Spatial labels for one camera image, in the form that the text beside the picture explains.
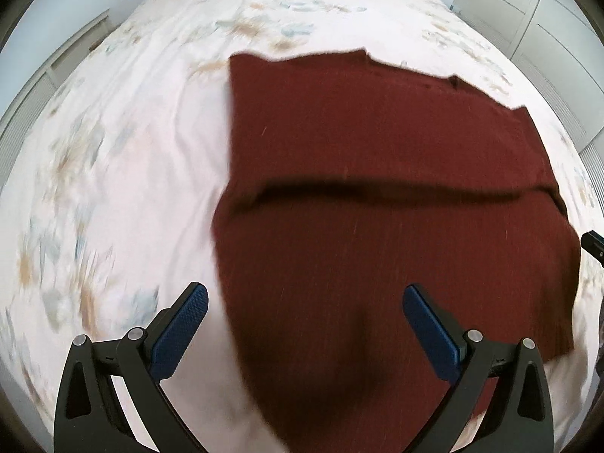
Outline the dark red knitted sweater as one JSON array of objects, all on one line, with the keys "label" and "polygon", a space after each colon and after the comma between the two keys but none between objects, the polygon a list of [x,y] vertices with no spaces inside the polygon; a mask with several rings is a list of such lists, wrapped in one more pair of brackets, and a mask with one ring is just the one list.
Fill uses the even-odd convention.
[{"label": "dark red knitted sweater", "polygon": [[572,349],[581,249],[541,136],[458,77],[364,51],[229,60],[213,233],[243,380],[292,452],[399,452],[443,397],[421,284],[489,339]]}]

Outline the white floral bed sheet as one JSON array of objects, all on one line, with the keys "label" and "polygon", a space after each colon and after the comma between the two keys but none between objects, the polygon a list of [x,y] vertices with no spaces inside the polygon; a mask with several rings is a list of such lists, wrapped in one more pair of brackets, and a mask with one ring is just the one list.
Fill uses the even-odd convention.
[{"label": "white floral bed sheet", "polygon": [[[601,230],[597,192],[555,111],[454,2],[143,0],[48,101],[1,190],[1,359],[23,423],[51,426],[78,334],[117,339],[198,281],[209,312],[166,395],[210,451],[292,452],[243,380],[219,278],[213,220],[230,179],[233,55],[364,51],[525,108],[578,240]],[[557,449],[592,405],[602,300],[602,268],[581,249],[572,349],[542,358]]]}]

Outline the white wardrobe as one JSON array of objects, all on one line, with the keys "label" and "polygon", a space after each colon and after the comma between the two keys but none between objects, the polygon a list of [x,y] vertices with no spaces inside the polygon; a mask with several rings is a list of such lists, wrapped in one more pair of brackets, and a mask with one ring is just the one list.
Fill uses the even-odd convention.
[{"label": "white wardrobe", "polygon": [[538,89],[577,150],[603,130],[603,44],[574,0],[455,0]]}]

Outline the white radiator cover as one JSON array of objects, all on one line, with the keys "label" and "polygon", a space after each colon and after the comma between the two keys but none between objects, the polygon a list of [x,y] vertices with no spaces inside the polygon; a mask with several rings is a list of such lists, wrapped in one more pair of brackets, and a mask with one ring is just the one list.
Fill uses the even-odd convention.
[{"label": "white radiator cover", "polygon": [[63,42],[30,76],[1,118],[1,186],[48,101],[79,63],[111,33],[108,10],[99,13]]}]

